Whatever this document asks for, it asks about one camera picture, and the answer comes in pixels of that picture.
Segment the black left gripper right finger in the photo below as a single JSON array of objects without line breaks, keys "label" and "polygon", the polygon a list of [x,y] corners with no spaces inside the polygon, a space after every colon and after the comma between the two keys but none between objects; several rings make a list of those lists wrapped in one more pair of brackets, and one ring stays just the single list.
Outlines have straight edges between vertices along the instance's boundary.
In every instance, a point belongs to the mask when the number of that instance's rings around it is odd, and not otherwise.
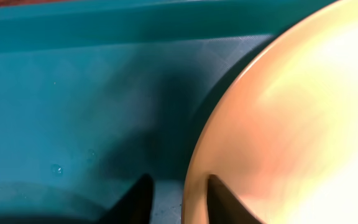
[{"label": "black left gripper right finger", "polygon": [[209,224],[262,224],[214,174],[207,180],[206,204]]}]

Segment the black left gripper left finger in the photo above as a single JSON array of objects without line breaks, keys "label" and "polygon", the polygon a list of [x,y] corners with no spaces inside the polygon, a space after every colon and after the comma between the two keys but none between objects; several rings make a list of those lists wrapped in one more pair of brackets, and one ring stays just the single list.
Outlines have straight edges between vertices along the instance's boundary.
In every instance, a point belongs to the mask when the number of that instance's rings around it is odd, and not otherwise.
[{"label": "black left gripper left finger", "polygon": [[96,223],[149,224],[153,200],[154,181],[144,174]]}]

